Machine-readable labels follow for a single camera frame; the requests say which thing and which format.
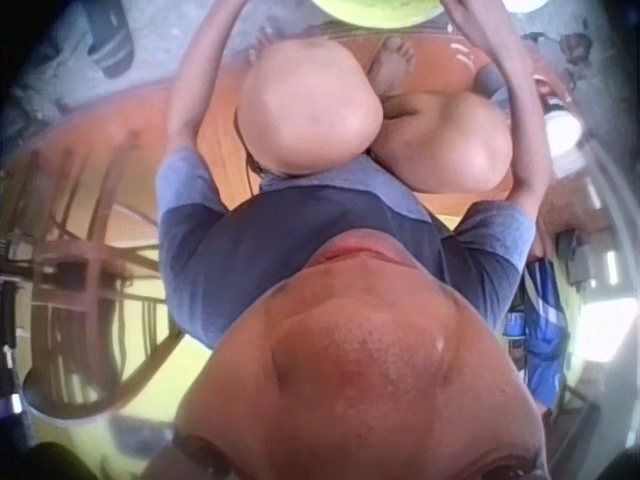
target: person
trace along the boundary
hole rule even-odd
[[[176,322],[214,351],[144,478],[548,478],[535,402],[492,334],[551,177],[531,63],[502,2],[444,6],[509,85],[512,147],[468,128],[456,135],[462,117],[484,114],[447,100],[421,97],[390,115],[394,97],[372,85],[396,84],[385,62],[410,69],[402,42],[385,44],[368,81],[334,43],[279,42],[261,53],[238,104],[261,190],[230,212],[196,140],[246,3],[216,0],[170,100],[156,179],[161,270]],[[426,111],[434,102],[442,108]],[[420,130],[421,118],[453,110],[456,120]],[[428,146],[434,128],[446,137],[429,153],[447,155],[450,144],[453,165],[423,156],[403,174],[402,145]],[[425,182],[431,172],[453,178],[449,167],[480,174],[461,162],[486,166],[510,149],[507,199],[473,205],[454,232],[407,186],[411,171]]]

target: blue shirt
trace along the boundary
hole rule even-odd
[[[454,232],[366,155],[317,175],[268,176],[233,211],[202,157],[180,150],[156,178],[160,267],[178,325],[214,348],[262,294],[353,229],[395,237],[495,329],[513,300],[535,225],[508,202],[473,205]]]

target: wooden chair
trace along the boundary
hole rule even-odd
[[[135,149],[136,137],[129,135],[114,150],[86,240],[67,229],[82,165],[68,189],[60,219],[55,216],[62,196],[57,190],[51,192],[51,209],[39,228],[33,254],[33,366],[24,380],[23,392],[33,411],[61,426],[93,421],[124,407],[149,383],[183,336],[167,315],[169,334],[158,341],[158,312],[165,308],[164,298],[126,292],[135,279],[159,280],[158,262],[136,249],[105,244],[118,186]],[[138,218],[154,223],[142,215]],[[51,232],[56,230],[57,238],[51,239]],[[141,305],[145,360],[122,378],[127,355],[125,302]],[[113,347],[116,312],[119,363]]]

